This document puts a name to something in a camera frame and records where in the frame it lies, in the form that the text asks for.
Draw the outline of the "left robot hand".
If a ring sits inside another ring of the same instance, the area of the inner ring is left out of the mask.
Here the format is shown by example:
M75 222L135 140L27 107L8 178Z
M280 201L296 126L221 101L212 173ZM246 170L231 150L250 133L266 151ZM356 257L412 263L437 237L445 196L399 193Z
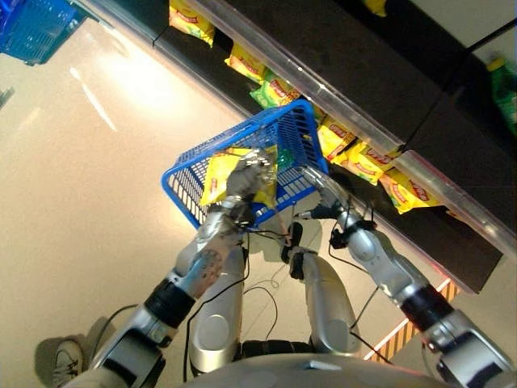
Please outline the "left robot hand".
M242 155L226 181L226 196L272 207L277 187L276 148L252 149Z

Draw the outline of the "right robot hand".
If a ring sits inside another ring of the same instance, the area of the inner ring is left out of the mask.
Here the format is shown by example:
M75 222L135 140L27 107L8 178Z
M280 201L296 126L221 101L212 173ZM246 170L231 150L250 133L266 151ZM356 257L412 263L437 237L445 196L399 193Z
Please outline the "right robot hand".
M334 219L342 230L363 219L352 205L350 195L326 173L310 166L297 170L318 191L320 202L311 210L297 213L295 219Z

